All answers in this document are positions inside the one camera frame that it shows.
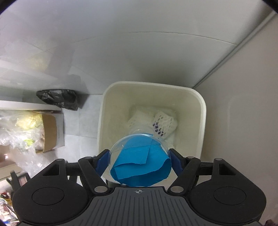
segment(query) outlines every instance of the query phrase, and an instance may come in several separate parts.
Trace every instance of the blue paper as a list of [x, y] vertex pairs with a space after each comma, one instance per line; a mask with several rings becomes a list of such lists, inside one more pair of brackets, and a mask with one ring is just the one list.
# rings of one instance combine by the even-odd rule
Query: blue paper
[[160, 143], [138, 136], [124, 145], [110, 173], [116, 181], [129, 186], [151, 186], [167, 178], [171, 167]]

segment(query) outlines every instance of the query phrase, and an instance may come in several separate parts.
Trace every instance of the cardboard box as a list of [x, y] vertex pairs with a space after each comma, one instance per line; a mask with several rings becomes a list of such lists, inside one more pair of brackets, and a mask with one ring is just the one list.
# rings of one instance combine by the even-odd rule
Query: cardboard box
[[44, 127], [44, 149], [36, 150], [43, 153], [64, 146], [64, 117], [63, 114], [42, 113]]

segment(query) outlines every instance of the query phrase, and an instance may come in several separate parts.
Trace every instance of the gray ribbed panel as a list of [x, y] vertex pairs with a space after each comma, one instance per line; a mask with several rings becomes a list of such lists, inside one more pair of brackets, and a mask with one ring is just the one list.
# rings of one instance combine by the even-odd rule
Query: gray ribbed panel
[[[254, 222], [250, 226], [261, 226]], [[163, 188], [115, 188], [107, 196], [95, 197], [74, 220], [60, 226], [217, 226], [195, 214], [184, 198], [171, 196]]]

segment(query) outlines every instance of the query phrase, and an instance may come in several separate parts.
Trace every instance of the metal screw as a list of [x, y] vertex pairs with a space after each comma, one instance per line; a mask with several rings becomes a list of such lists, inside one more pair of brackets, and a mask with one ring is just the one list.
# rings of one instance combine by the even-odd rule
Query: metal screw
[[172, 192], [175, 192], [175, 193], [180, 193], [180, 192], [183, 192], [183, 187], [181, 187], [181, 186], [173, 186], [173, 187], [170, 188], [170, 190]]
[[95, 187], [95, 192], [98, 192], [98, 193], [103, 193], [103, 192], [106, 192], [108, 190], [107, 187], [105, 186], [97, 186]]

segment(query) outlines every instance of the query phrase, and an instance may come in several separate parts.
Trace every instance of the trash bin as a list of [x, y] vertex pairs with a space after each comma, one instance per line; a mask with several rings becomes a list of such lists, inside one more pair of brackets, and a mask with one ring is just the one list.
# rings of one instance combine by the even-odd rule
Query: trash bin
[[[110, 150], [126, 136], [125, 125], [130, 119], [130, 109], [135, 105], [174, 110], [178, 121], [174, 148], [184, 157], [201, 157], [206, 119], [202, 96], [191, 88], [146, 82], [116, 82], [106, 89], [98, 126], [99, 152]], [[116, 183], [109, 169], [103, 177]], [[168, 182], [164, 180], [155, 185], [167, 188], [175, 178], [175, 173], [171, 172], [166, 179]]]

